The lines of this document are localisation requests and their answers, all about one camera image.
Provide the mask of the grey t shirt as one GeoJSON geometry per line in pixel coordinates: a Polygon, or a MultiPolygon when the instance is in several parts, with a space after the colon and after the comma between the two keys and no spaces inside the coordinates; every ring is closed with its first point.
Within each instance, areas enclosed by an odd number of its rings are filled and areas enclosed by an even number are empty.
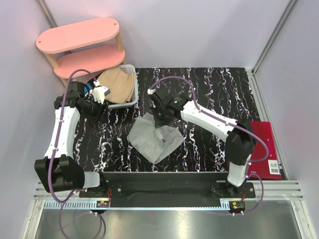
{"type": "Polygon", "coordinates": [[[135,120],[127,140],[152,164],[161,162],[185,141],[176,127],[164,125],[156,128],[154,117],[150,113],[135,120]]]}

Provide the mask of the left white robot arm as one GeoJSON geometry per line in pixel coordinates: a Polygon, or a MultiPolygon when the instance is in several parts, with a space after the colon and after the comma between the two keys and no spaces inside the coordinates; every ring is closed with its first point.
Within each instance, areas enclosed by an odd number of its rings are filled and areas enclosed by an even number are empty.
{"type": "Polygon", "coordinates": [[[35,161],[34,169],[47,192],[90,188],[96,197],[103,197],[108,185],[97,172],[85,172],[73,159],[75,131],[81,116],[92,122],[104,121],[108,87],[89,89],[81,82],[71,82],[67,92],[54,102],[55,125],[44,158],[35,161]]]}

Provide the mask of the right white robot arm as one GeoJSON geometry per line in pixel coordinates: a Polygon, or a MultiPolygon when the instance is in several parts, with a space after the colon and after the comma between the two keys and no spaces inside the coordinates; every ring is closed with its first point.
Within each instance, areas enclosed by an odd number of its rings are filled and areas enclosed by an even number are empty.
{"type": "Polygon", "coordinates": [[[184,96],[172,96],[161,90],[148,90],[157,128],[173,120],[195,124],[225,142],[225,161],[229,163],[226,191],[231,197],[244,192],[246,169],[256,146],[253,129],[247,119],[235,120],[219,115],[184,96]]]}

